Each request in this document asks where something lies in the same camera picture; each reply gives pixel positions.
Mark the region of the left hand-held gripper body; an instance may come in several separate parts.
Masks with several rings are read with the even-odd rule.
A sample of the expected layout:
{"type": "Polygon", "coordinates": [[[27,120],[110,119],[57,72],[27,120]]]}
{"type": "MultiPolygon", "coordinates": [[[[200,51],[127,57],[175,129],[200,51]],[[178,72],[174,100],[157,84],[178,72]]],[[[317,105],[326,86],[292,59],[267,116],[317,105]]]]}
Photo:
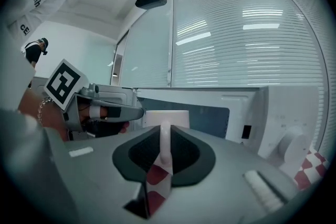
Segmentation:
{"type": "Polygon", "coordinates": [[[56,131],[84,131],[79,119],[80,104],[105,106],[99,87],[67,60],[62,60],[44,86],[43,126],[56,131]]]}

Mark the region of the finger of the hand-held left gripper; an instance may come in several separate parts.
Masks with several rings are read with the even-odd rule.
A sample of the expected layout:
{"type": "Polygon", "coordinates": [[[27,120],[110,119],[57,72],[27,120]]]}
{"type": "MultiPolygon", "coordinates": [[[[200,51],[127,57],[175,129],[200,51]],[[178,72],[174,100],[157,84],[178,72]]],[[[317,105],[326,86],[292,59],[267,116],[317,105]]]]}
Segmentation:
{"type": "Polygon", "coordinates": [[[127,105],[103,106],[101,121],[103,122],[127,122],[142,118],[142,108],[127,105]]]}

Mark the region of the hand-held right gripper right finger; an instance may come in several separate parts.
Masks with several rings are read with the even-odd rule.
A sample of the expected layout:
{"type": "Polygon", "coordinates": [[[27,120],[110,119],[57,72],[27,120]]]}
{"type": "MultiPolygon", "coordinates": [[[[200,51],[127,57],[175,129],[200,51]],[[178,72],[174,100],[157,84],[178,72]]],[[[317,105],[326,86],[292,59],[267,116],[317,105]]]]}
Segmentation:
{"type": "Polygon", "coordinates": [[[212,149],[215,163],[198,184],[173,187],[157,223],[284,223],[298,194],[292,178],[245,146],[184,127],[173,132],[212,149]]]}

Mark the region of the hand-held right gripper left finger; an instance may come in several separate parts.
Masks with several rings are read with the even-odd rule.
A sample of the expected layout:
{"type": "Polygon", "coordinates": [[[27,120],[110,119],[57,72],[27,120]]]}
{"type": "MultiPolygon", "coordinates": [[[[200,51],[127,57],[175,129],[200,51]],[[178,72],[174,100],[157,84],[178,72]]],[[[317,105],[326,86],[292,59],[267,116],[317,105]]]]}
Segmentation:
{"type": "Polygon", "coordinates": [[[154,223],[145,194],[143,141],[159,127],[64,143],[47,128],[53,160],[74,205],[72,223],[154,223]]]}

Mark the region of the person's left hand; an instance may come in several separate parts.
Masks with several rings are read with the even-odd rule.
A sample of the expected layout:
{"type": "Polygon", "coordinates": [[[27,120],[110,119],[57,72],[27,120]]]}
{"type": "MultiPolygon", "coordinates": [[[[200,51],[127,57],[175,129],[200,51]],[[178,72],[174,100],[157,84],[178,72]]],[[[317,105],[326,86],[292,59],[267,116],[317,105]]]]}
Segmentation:
{"type": "Polygon", "coordinates": [[[130,125],[129,122],[105,122],[108,117],[108,108],[91,104],[80,104],[79,119],[83,130],[95,138],[124,134],[130,125]]]}

